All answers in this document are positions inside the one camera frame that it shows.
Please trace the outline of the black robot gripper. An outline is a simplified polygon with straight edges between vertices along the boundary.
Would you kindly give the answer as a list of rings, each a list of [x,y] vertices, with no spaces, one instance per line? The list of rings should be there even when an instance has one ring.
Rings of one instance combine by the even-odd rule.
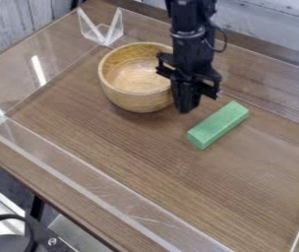
[[[171,80],[175,107],[187,113],[203,95],[217,98],[221,76],[212,68],[215,29],[172,32],[173,52],[158,52],[157,74]]]

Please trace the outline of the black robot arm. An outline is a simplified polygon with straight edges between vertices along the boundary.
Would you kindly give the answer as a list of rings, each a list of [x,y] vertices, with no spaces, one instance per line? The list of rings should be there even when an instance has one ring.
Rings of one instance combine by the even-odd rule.
[[[225,48],[215,48],[215,31],[221,31],[211,21],[216,0],[165,0],[165,4],[173,52],[156,54],[156,72],[171,80],[176,110],[189,113],[201,95],[216,99],[220,92],[221,76],[212,60]]]

